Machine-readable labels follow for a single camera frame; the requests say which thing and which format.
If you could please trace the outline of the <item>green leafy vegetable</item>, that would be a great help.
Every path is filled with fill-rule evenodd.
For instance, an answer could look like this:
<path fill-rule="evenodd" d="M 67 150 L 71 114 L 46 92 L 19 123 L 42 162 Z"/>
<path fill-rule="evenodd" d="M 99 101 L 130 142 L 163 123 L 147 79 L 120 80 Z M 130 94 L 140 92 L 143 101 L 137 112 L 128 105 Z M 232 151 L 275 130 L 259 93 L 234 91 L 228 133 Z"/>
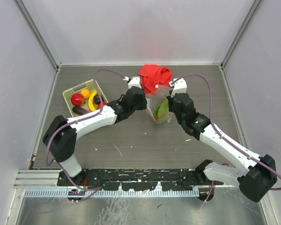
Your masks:
<path fill-rule="evenodd" d="M 164 99 L 160 105 L 153 109 L 152 113 L 157 124 L 167 122 L 171 116 L 168 99 Z"/>

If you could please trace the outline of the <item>clear zip top bag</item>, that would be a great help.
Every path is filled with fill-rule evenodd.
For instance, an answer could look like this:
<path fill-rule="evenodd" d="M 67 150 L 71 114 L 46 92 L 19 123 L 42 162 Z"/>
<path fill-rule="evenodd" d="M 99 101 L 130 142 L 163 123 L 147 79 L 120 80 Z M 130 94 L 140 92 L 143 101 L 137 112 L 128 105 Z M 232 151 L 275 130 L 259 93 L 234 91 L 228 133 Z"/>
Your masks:
<path fill-rule="evenodd" d="M 170 87 L 159 84 L 156 84 L 155 87 L 154 92 L 146 94 L 147 108 L 145 112 L 150 115 L 156 124 L 169 123 L 172 117 L 167 99 Z"/>

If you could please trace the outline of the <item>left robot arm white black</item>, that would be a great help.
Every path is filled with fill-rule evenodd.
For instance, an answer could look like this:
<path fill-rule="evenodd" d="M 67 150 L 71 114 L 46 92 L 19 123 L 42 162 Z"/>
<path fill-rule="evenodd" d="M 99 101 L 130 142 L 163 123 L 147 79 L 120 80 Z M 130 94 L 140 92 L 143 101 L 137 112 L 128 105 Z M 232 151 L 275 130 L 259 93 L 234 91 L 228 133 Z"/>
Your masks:
<path fill-rule="evenodd" d="M 84 182 L 84 173 L 75 155 L 76 141 L 101 127 L 113 125 L 128 119 L 135 111 L 147 108 L 145 92 L 142 88 L 131 87 L 117 100 L 102 106 L 99 110 L 74 118 L 57 116 L 43 136 L 46 152 L 61 165 L 74 186 Z"/>

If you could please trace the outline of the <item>green plastic basket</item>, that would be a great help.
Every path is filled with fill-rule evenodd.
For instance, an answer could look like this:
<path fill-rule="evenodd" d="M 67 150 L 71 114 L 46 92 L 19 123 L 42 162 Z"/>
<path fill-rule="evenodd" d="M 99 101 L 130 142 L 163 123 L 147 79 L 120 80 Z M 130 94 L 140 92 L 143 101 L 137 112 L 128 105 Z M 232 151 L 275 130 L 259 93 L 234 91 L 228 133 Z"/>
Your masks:
<path fill-rule="evenodd" d="M 99 86 L 98 82 L 96 82 L 96 83 L 97 83 L 97 86 L 98 86 L 98 88 L 99 88 L 99 90 L 100 90 L 100 93 L 101 93 L 101 95 L 102 95 L 102 97 L 103 97 L 103 101 L 104 101 L 105 103 L 108 103 L 109 101 L 107 100 L 107 98 L 106 98 L 104 92 L 102 91 L 101 87 Z M 68 107 L 68 110 L 69 110 L 69 112 L 70 112 L 71 117 L 77 117 L 77 116 L 79 116 L 79 114 L 77 114 L 77 113 L 75 113 L 75 112 L 73 111 L 74 105 L 73 105 L 72 102 L 71 102 L 71 97 L 72 97 L 73 94 L 76 94 L 76 93 L 79 93 L 79 94 L 80 94 L 80 92 L 81 92 L 83 89 L 88 89 L 88 90 L 91 92 L 91 94 L 92 94 L 94 91 L 96 91 L 96 87 L 95 87 L 95 84 L 94 84 L 94 80 L 91 79 L 91 80 L 88 80 L 88 81 L 86 81 L 86 82 L 83 82 L 83 83 L 81 83 L 81 84 L 79 84 L 79 85 L 76 85 L 76 86 L 74 86 L 74 87 L 71 87 L 71 88 L 69 88 L 69 89 L 63 91 L 63 93 L 62 93 L 63 98 L 64 98 L 64 100 L 65 100 L 65 103 L 66 103 L 66 105 L 67 105 L 67 107 Z M 89 101 L 89 99 L 85 99 L 85 102 L 84 102 L 84 104 L 81 106 L 81 108 L 90 111 L 90 108 L 89 108 L 89 105 L 88 105 L 88 101 Z"/>

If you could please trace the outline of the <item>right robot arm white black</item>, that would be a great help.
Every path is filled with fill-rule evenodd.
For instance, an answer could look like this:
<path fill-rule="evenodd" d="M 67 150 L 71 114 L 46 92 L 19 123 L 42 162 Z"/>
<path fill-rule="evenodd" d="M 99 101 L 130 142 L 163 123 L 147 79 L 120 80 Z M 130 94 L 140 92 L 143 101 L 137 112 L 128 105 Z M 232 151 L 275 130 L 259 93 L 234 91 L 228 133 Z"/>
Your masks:
<path fill-rule="evenodd" d="M 223 133 L 211 120 L 196 111 L 187 93 L 167 96 L 169 111 L 175 114 L 178 124 L 189 135 L 219 152 L 233 167 L 204 160 L 196 167 L 198 183 L 205 185 L 211 180 L 238 187 L 253 202 L 259 202 L 276 184 L 275 160 L 263 157 L 240 145 Z"/>

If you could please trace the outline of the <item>purple eggplant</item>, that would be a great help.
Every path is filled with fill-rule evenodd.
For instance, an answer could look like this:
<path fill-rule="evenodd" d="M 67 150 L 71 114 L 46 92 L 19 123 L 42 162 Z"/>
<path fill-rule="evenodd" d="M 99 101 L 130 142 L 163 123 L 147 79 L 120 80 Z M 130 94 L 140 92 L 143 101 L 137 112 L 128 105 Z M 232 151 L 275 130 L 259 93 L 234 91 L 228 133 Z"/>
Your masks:
<path fill-rule="evenodd" d="M 74 113 L 76 113 L 76 114 L 78 114 L 78 115 L 85 115 L 85 114 L 88 114 L 88 113 L 91 112 L 91 111 L 86 110 L 86 109 L 84 109 L 84 108 L 82 108 L 82 107 L 79 107 L 79 106 L 74 106 L 74 107 L 72 108 L 72 110 L 73 110 Z"/>

